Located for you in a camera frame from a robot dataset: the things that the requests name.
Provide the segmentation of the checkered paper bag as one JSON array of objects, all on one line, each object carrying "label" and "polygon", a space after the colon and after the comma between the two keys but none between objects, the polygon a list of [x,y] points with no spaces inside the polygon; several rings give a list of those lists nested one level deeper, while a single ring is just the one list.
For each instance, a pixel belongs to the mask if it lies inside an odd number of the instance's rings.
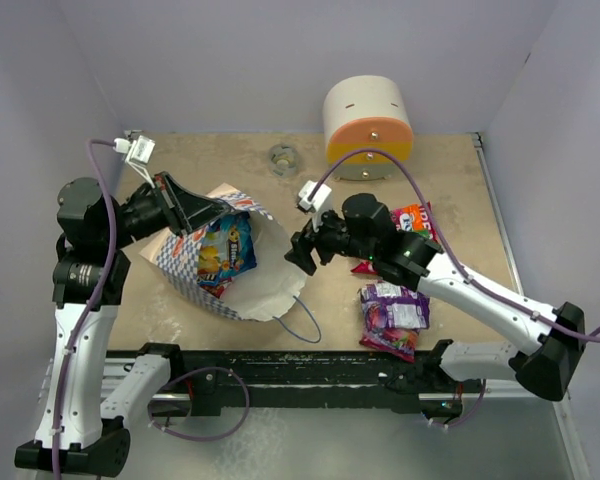
[{"label": "checkered paper bag", "polygon": [[228,212],[192,234],[165,229],[140,255],[185,299],[236,321],[280,322],[299,306],[307,275],[287,262],[290,237],[260,203],[229,184],[209,196]]}]

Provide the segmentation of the purple snack packet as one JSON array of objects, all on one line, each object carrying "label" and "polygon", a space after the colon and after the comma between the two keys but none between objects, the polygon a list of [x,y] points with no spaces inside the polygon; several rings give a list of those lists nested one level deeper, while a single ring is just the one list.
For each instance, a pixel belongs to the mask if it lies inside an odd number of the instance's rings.
[{"label": "purple snack packet", "polygon": [[413,363],[421,330],[430,327],[430,299],[388,282],[359,290],[363,333],[359,343]]}]

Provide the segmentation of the orange snack packet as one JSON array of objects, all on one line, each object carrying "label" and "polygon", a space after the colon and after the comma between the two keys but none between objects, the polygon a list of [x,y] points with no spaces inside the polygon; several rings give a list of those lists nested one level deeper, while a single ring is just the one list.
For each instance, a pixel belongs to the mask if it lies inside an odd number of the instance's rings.
[{"label": "orange snack packet", "polygon": [[391,211],[396,227],[404,231],[433,232],[429,215],[422,205],[411,204]]}]

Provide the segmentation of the pink REAL crisps bag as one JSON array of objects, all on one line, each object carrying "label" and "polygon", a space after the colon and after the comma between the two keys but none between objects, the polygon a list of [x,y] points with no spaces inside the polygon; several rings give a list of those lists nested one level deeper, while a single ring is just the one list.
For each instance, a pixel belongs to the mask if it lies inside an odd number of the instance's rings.
[{"label": "pink REAL crisps bag", "polygon": [[[390,216],[398,230],[416,232],[427,239],[438,241],[437,231],[424,205],[414,203],[396,208],[390,211]],[[350,272],[358,275],[377,274],[370,260],[361,261]]]}]

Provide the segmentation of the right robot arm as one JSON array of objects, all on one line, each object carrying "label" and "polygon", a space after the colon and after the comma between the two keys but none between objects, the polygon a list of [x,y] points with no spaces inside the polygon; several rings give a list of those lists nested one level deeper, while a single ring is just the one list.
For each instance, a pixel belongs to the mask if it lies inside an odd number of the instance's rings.
[{"label": "right robot arm", "polygon": [[381,279],[441,300],[503,337],[501,343],[438,342],[439,358],[424,369],[432,389],[500,379],[517,381],[544,400],[564,398],[585,350],[581,308],[535,301],[454,265],[437,242],[397,229],[387,206],[370,193],[348,197],[336,213],[330,188],[308,182],[297,207],[311,218],[293,234],[285,258],[306,274],[314,274],[336,255],[368,260]]}]

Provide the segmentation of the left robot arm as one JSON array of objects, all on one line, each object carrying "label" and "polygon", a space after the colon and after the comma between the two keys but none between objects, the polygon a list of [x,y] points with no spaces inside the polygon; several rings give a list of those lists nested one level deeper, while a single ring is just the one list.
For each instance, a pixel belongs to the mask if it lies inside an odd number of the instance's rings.
[{"label": "left robot arm", "polygon": [[82,177],[58,194],[53,272],[56,345],[49,393],[32,440],[15,451],[19,469],[114,478],[131,446],[129,428],[160,388],[186,378],[181,350],[147,344],[131,371],[102,395],[109,338],[131,262],[124,248],[163,229],[184,237],[229,213],[227,202],[191,193],[161,172],[124,203]]}]

